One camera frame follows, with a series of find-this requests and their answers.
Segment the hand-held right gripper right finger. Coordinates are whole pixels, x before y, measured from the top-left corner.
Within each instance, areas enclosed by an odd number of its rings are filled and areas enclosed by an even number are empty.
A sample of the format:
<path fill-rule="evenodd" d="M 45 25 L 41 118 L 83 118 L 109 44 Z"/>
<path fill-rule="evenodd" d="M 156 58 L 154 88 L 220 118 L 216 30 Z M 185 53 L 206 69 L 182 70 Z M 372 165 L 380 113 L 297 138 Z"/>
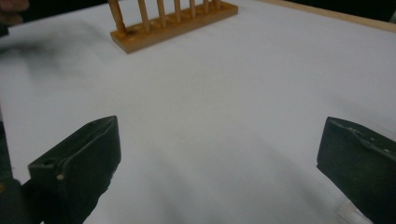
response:
<path fill-rule="evenodd" d="M 396 224 L 396 141 L 328 117 L 317 167 L 374 224 Z"/>

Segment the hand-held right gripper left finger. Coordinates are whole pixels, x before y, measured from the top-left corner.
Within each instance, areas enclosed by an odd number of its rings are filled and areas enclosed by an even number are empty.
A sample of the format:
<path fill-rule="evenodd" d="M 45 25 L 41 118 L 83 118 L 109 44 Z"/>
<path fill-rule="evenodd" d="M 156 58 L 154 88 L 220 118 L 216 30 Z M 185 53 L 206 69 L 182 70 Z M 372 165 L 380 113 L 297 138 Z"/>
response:
<path fill-rule="evenodd" d="M 120 163 L 118 118 L 94 120 L 28 165 L 45 224 L 83 224 Z"/>

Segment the wooden test tube rack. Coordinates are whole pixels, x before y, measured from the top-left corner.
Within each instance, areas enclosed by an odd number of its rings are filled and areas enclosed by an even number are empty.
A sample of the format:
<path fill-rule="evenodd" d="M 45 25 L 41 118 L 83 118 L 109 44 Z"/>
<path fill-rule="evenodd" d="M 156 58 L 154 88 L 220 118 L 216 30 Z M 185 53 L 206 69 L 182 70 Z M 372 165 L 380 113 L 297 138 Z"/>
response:
<path fill-rule="evenodd" d="M 238 6 L 223 0 L 202 0 L 197 5 L 189 0 L 189 6 L 182 9 L 180 0 L 173 0 L 174 11 L 165 13 L 163 0 L 155 0 L 158 17 L 149 18 L 145 0 L 137 0 L 141 22 L 126 26 L 119 0 L 107 0 L 116 30 L 110 33 L 112 40 L 125 52 L 132 53 L 158 44 L 178 35 L 221 21 L 238 13 Z"/>

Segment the white table mat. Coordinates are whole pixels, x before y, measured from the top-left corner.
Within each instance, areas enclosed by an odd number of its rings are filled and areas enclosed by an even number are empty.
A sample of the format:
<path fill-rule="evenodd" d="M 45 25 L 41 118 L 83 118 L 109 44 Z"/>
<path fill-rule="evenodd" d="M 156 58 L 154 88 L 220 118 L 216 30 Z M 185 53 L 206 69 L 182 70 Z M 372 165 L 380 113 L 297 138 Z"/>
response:
<path fill-rule="evenodd" d="M 16 178 L 113 115 L 120 165 L 85 224 L 345 224 L 317 168 L 323 126 L 396 140 L 396 33 L 230 2 L 235 16 L 131 54 L 105 5 L 11 28 L 0 107 Z"/>

